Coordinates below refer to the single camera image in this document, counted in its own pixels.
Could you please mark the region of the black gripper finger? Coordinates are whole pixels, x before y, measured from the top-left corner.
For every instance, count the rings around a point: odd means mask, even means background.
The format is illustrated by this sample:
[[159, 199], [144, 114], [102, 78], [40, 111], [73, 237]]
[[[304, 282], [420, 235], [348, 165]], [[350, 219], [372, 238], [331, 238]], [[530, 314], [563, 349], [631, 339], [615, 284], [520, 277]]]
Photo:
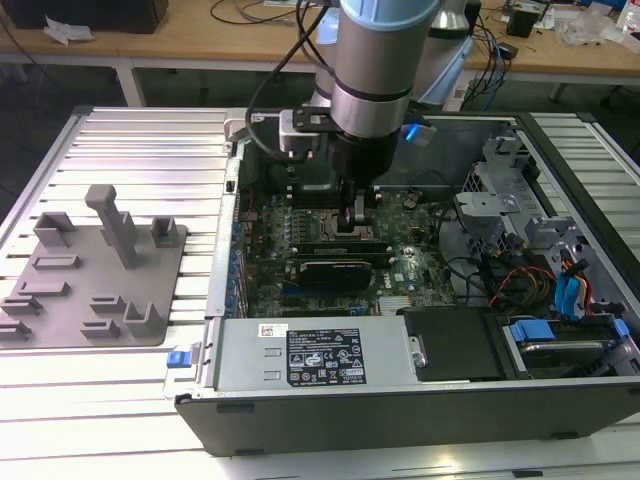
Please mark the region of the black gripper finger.
[[338, 185], [337, 231], [352, 233], [356, 227], [370, 225], [368, 208], [376, 208], [378, 191], [374, 186], [357, 188], [353, 181], [341, 181]]

